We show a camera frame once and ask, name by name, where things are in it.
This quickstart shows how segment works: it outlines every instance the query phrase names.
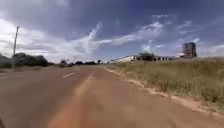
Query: road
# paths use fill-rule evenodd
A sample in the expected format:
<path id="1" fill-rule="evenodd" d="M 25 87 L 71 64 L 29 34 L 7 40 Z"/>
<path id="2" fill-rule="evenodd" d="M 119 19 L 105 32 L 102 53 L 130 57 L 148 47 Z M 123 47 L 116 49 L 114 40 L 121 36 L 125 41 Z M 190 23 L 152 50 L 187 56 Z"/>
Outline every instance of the road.
<path id="1" fill-rule="evenodd" d="M 100 67 L 3 74 L 0 117 L 6 128 L 224 128 Z"/>

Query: grass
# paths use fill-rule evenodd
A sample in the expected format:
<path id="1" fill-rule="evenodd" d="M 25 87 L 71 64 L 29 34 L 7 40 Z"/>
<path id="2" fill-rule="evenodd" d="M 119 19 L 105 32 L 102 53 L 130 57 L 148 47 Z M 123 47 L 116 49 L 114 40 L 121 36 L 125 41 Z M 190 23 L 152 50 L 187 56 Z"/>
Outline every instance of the grass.
<path id="1" fill-rule="evenodd" d="M 145 87 L 191 96 L 224 112 L 224 59 L 206 58 L 168 62 L 127 62 L 108 65 Z"/>

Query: tree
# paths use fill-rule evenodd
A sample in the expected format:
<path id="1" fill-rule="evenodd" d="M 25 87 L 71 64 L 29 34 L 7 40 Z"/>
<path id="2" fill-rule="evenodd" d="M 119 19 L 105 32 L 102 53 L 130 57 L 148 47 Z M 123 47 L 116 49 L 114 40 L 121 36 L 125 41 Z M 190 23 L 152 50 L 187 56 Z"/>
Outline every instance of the tree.
<path id="1" fill-rule="evenodd" d="M 83 65 L 83 62 L 82 61 L 76 61 L 75 64 L 76 65 Z"/>
<path id="2" fill-rule="evenodd" d="M 25 53 L 17 53 L 13 56 L 16 66 L 47 66 L 48 61 L 44 56 L 32 56 Z"/>
<path id="3" fill-rule="evenodd" d="M 138 54 L 138 60 L 152 61 L 154 60 L 154 58 L 155 58 L 155 55 L 153 53 L 141 52 Z"/>
<path id="4" fill-rule="evenodd" d="M 85 65 L 96 65 L 94 61 L 85 62 Z"/>
<path id="5" fill-rule="evenodd" d="M 46 67 L 48 62 L 47 60 L 44 58 L 44 56 L 40 55 L 40 56 L 36 56 L 35 57 L 36 59 L 36 65 L 37 66 L 43 66 L 43 67 Z"/>
<path id="6" fill-rule="evenodd" d="M 0 53 L 0 68 L 11 68 L 11 59 Z"/>
<path id="7" fill-rule="evenodd" d="M 98 60 L 98 61 L 97 61 L 97 64 L 101 64 L 101 60 Z"/>

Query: low building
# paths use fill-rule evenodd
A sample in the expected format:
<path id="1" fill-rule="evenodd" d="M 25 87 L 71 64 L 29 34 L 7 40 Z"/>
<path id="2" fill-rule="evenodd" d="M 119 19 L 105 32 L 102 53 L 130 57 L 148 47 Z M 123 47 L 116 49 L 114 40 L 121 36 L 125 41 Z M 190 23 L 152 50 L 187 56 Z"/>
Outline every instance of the low building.
<path id="1" fill-rule="evenodd" d="M 134 60 L 137 60 L 137 55 L 130 55 L 130 56 L 121 57 L 121 58 L 118 58 L 118 59 L 111 60 L 108 63 L 130 62 L 130 61 L 134 61 Z"/>

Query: road marking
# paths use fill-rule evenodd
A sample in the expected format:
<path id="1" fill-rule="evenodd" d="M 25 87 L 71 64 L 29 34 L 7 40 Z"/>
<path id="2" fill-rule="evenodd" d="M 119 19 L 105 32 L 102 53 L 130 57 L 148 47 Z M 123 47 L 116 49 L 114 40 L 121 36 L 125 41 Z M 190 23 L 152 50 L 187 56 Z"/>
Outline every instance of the road marking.
<path id="1" fill-rule="evenodd" d="M 74 74 L 75 74 L 75 72 L 74 73 L 67 74 L 67 75 L 63 76 L 63 78 L 69 77 L 69 76 L 74 75 Z"/>

